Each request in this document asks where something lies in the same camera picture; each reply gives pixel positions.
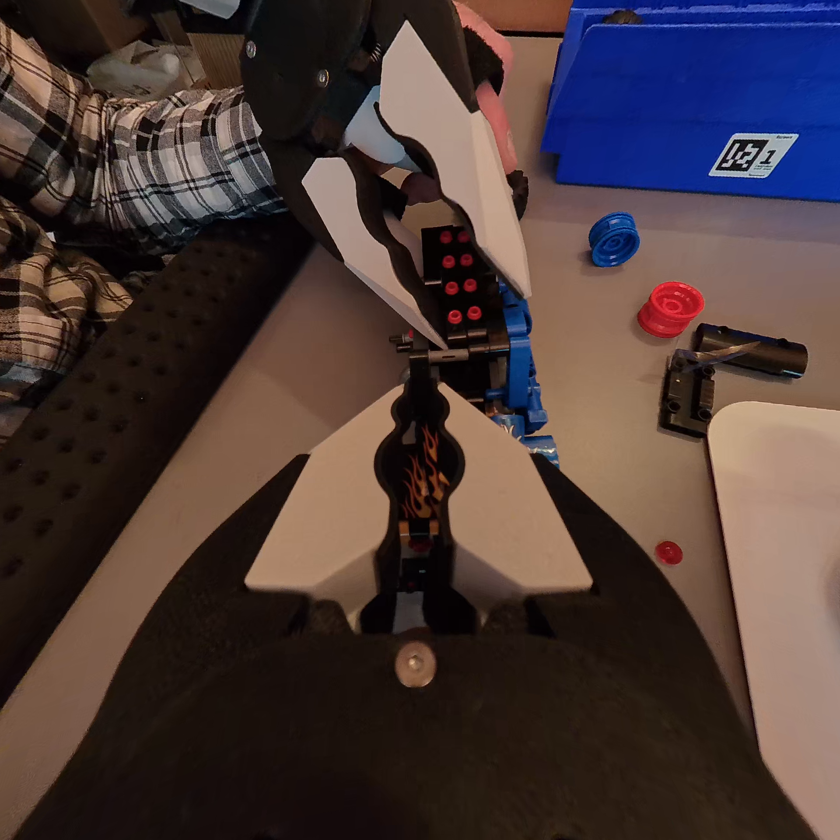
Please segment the black perforated panel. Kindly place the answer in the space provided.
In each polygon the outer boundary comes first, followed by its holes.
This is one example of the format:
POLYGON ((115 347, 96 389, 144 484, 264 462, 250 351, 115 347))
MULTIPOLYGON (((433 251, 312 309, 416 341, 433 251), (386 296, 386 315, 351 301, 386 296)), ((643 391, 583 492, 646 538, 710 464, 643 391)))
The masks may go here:
POLYGON ((3 448, 2 705, 312 244, 288 212, 206 228, 3 448))

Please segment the red toy wheel hub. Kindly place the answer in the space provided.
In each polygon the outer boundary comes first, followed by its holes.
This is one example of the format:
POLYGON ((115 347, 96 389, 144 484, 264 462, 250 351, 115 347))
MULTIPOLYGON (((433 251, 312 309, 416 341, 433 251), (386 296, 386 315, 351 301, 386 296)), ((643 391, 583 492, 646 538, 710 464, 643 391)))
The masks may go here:
POLYGON ((667 281, 651 291, 637 314, 637 323, 647 334, 670 340, 680 336, 705 306, 698 289, 680 281, 667 281))

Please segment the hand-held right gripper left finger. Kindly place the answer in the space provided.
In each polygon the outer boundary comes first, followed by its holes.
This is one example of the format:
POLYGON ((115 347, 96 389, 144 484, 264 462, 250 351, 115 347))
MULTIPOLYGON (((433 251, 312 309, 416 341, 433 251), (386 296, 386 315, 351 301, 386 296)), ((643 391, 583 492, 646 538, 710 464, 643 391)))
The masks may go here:
POLYGON ((402 386, 391 389, 309 453, 245 577, 248 589, 336 602, 360 631, 391 512, 375 454, 395 430, 392 406, 402 395, 402 386))

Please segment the blue storage bin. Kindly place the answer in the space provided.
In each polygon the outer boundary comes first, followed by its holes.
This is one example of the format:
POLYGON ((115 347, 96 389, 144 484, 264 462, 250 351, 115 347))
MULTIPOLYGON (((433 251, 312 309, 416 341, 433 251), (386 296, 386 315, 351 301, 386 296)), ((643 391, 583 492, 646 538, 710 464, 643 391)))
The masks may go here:
POLYGON ((837 203, 838 2, 573 2, 555 180, 837 203))

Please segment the blue toy wheel hub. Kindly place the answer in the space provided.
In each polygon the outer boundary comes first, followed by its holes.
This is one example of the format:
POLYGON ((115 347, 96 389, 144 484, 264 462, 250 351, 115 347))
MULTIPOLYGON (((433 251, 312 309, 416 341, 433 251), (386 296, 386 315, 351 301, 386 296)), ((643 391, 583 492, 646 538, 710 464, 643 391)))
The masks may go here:
POLYGON ((633 258, 641 245, 634 216, 614 212, 599 219, 589 233, 592 264, 599 268, 622 266, 633 258))

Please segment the white plastic bag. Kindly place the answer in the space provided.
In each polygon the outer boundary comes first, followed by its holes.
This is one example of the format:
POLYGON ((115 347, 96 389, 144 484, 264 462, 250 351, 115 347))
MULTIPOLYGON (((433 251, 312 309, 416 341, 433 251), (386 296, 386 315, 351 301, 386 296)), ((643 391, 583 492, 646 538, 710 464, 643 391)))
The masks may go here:
POLYGON ((96 59, 87 69, 87 79, 112 97, 142 101, 167 98, 207 81, 193 47, 158 40, 135 40, 96 59))

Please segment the plaid shirt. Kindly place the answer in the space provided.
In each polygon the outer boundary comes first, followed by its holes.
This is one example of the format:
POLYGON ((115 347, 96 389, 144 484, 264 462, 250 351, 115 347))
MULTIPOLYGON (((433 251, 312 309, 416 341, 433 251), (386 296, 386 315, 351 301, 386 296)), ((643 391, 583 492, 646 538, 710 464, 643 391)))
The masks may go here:
POLYGON ((114 277, 1 200, 1 445, 152 278, 114 277))

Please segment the black cylinder brick part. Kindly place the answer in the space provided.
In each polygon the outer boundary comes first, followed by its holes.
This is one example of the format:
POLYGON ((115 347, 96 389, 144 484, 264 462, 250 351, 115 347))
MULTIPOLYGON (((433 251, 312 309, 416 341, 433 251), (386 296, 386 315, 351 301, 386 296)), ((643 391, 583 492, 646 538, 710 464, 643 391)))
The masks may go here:
POLYGON ((783 379, 802 378, 809 361, 802 343, 709 323, 697 326, 692 349, 714 364, 783 379))

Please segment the black and blue brick car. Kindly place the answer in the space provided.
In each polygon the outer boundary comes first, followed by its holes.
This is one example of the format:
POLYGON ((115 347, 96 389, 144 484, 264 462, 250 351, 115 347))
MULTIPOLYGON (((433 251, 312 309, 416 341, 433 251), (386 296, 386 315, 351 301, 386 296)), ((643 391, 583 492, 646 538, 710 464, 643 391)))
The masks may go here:
POLYGON ((427 354, 439 379, 533 454, 559 467, 532 356, 527 301, 500 279, 471 243, 465 227, 425 227, 423 279, 444 316, 447 348, 413 329, 390 337, 395 351, 427 354))

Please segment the grey desk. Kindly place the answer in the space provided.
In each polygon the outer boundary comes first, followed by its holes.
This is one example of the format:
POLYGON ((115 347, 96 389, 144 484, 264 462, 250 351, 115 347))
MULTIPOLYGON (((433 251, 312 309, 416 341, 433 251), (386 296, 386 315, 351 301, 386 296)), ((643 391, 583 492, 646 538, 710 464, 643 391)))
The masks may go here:
MULTIPOLYGON (((760 197, 559 185, 540 153, 560 40, 510 37, 506 104, 530 196, 522 220, 532 346, 562 470, 646 552, 677 542, 665 575, 717 657, 746 722, 749 697, 704 444, 658 429, 672 343, 637 311, 677 280, 706 301, 702 321, 804 343, 793 382, 725 370, 714 407, 758 401, 838 407, 838 205, 760 197), (633 215, 640 247, 592 264, 589 233, 633 215)), ((289 460, 390 390, 388 345, 402 322, 317 247, 171 458, 2 710, 2 838, 84 737, 158 595, 198 546, 289 460)))

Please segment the person's left hand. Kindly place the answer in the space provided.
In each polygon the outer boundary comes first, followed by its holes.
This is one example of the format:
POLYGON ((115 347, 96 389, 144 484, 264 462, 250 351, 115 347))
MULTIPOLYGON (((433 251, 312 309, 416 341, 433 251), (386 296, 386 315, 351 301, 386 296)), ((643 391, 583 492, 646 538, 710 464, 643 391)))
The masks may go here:
MULTIPOLYGON (((460 51, 453 40, 455 27, 460 27, 465 60, 453 59, 451 62, 457 68, 446 70, 446 74, 464 95, 466 90, 460 74, 462 65, 468 67, 476 102, 497 141, 503 171, 512 190, 514 207, 518 218, 521 218, 528 203, 529 182, 518 162, 502 96, 512 60, 509 43, 472 6, 461 2, 382 2, 374 19, 377 25, 382 26, 385 50, 402 23, 410 19, 423 40, 431 44, 440 65, 445 63, 445 47, 460 51)), ((434 175, 429 163, 422 159, 418 159, 417 163, 424 166, 427 173, 434 175)))

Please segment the white book stand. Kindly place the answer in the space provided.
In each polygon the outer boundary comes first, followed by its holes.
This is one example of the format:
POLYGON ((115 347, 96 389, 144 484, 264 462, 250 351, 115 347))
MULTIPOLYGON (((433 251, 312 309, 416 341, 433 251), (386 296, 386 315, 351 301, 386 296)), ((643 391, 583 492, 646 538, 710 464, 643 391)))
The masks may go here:
POLYGON ((707 443, 759 749, 838 838, 839 412, 741 402, 707 443))

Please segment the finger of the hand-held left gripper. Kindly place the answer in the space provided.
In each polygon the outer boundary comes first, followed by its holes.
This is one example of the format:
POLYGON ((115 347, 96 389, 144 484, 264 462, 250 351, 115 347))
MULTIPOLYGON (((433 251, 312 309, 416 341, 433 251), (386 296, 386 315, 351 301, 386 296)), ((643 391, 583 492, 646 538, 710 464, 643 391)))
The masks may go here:
POLYGON ((316 159, 302 186, 345 266, 429 342, 446 349, 444 315, 417 265, 419 240, 384 210, 377 177, 344 154, 316 159))
POLYGON ((476 102, 467 66, 461 94, 446 70, 466 59, 460 27, 440 65, 431 44, 410 19, 384 53, 380 114, 386 127, 430 164, 439 192, 471 235, 472 243, 520 298, 531 297, 529 260, 503 171, 497 141, 476 102))

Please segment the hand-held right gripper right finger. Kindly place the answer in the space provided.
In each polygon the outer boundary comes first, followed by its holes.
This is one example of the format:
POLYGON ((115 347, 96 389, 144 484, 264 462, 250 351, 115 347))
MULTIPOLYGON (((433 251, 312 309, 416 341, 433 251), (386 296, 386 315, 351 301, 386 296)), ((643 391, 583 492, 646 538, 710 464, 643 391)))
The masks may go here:
POLYGON ((436 632, 474 634, 503 602, 588 592, 592 576, 530 451, 448 385, 437 393, 463 468, 448 496, 453 570, 436 632))

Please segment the black square brick plate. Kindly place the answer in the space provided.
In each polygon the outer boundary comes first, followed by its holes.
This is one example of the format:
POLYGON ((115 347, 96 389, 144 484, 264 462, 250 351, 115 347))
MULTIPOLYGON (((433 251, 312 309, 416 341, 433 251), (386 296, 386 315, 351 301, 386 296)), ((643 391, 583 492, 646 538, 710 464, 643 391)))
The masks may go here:
POLYGON ((707 438, 713 415, 715 368, 692 352, 676 350, 668 359, 658 408, 658 428, 688 438, 707 438))

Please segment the black flame-print brick panel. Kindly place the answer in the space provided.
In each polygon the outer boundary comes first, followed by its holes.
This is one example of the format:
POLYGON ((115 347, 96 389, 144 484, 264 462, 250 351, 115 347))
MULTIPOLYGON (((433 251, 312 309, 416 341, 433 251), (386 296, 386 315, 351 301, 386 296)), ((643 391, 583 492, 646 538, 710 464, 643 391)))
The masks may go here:
POLYGON ((450 404, 429 351, 409 356, 406 382, 390 398, 392 429, 374 455, 388 501, 385 536, 374 554, 377 595, 453 590, 456 542, 449 502, 466 457, 447 430, 450 404))

